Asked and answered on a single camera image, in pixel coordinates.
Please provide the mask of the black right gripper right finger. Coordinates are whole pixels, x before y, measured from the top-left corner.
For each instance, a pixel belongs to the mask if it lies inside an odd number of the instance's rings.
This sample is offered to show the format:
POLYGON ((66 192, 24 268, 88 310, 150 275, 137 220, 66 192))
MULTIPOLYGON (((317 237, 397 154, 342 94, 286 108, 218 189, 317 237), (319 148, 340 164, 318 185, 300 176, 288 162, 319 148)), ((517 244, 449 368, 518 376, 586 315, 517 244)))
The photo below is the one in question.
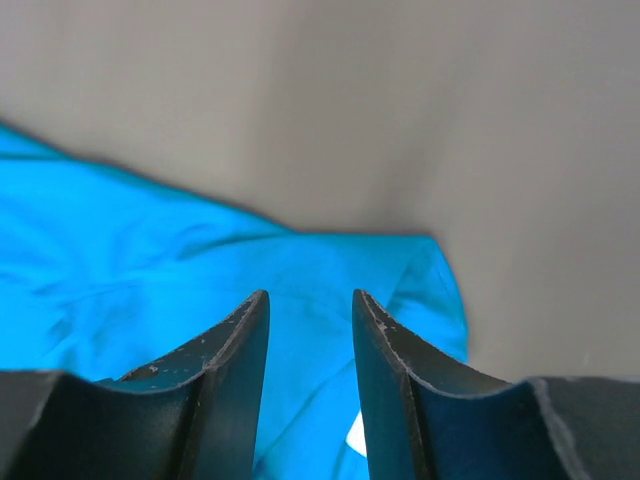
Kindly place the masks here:
POLYGON ((465 365, 353 296, 359 398, 373 479, 635 479, 639 382, 509 383, 465 365))

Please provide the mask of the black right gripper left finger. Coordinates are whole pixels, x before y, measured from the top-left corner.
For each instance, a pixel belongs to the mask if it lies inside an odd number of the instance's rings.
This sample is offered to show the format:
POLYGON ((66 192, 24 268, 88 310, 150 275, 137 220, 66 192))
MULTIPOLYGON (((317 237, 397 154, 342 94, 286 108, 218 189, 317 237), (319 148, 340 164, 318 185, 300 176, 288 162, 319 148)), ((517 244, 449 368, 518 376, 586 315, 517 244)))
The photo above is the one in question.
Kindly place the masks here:
POLYGON ((258 290, 216 326, 123 377, 1 375, 5 479, 248 479, 270 327, 258 290))

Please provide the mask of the blue t shirt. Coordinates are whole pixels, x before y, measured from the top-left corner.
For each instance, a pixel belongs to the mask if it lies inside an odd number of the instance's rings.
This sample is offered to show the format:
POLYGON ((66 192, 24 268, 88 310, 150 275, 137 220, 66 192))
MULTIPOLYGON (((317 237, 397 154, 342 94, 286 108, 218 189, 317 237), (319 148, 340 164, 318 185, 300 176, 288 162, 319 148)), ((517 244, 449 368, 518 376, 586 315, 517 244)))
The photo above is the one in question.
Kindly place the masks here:
POLYGON ((271 301, 254 475, 364 479, 352 296, 468 357, 454 275, 428 236, 298 233, 1 132, 1 365, 116 378, 271 301))

